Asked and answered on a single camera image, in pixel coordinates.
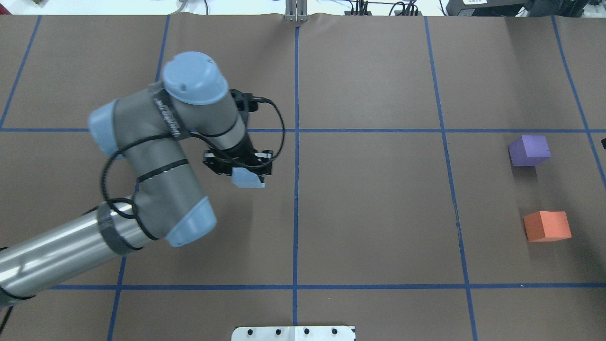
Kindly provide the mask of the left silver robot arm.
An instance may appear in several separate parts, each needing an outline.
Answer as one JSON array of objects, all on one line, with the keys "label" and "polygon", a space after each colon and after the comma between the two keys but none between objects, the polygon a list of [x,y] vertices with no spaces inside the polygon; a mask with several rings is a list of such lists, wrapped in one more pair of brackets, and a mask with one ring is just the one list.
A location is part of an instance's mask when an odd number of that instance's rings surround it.
[{"label": "left silver robot arm", "polygon": [[113,259],[164,239],[180,247],[210,233],[217,220],[180,142],[208,145],[203,163],[240,188],[264,188],[279,153],[259,153],[248,118],[270,99],[230,89],[201,52],[169,60],[159,80],[101,106],[89,132],[108,160],[95,209],[1,250],[1,307],[13,307]]}]

